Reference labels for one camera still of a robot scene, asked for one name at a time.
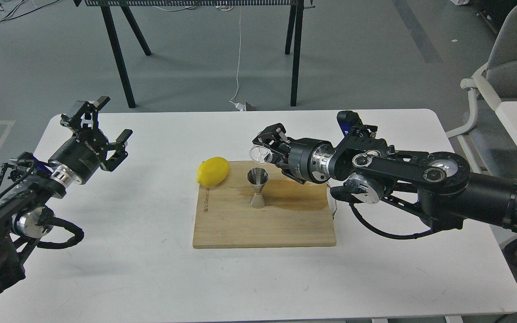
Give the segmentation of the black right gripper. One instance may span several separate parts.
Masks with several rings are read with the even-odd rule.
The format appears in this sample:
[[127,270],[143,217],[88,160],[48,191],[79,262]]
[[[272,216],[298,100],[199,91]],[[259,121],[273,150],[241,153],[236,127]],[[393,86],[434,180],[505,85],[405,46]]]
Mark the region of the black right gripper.
[[334,155],[332,143],[326,140],[287,137],[285,127],[275,123],[257,135],[257,145],[272,153],[271,163],[288,178],[300,184],[322,184],[331,178],[329,161]]

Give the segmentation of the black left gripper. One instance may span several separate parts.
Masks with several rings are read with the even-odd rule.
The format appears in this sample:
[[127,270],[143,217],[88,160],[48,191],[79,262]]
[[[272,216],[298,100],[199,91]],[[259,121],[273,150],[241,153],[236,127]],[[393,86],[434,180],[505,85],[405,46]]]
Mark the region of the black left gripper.
[[99,129],[98,114],[110,98],[77,101],[70,116],[61,115],[60,125],[73,135],[48,160],[53,167],[66,166],[76,175],[78,184],[86,184],[98,168],[112,172],[128,156],[127,139],[133,131],[124,129],[115,142],[108,142]]

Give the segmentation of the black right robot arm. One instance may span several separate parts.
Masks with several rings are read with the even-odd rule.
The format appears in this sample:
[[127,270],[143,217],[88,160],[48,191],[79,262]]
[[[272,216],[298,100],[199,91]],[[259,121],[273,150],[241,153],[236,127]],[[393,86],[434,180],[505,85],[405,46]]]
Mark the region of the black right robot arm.
[[[336,147],[326,140],[293,139],[275,123],[253,139],[251,157],[275,164],[302,184],[341,181],[330,189],[332,197],[347,202],[359,222],[386,238],[418,239],[461,229],[465,219],[517,233],[517,179],[474,173],[455,153],[397,150],[377,139],[377,127],[365,125],[352,111],[339,112],[337,122],[343,139]],[[368,223],[355,206],[381,201],[416,215],[429,229],[412,235],[386,233]],[[516,251],[517,239],[504,248],[515,266]]]

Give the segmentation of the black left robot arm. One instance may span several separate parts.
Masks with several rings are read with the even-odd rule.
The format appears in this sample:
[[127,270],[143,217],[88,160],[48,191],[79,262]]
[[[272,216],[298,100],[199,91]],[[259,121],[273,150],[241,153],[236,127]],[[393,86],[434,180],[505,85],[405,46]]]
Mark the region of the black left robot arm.
[[99,129],[99,111],[108,96],[78,101],[72,116],[61,116],[60,125],[72,136],[47,162],[22,153],[1,166],[0,172],[0,293],[25,278],[23,267],[35,248],[64,249],[84,238],[84,231],[57,218],[47,207],[61,199],[73,183],[85,184],[98,169],[113,171],[128,156],[125,129],[109,142]]

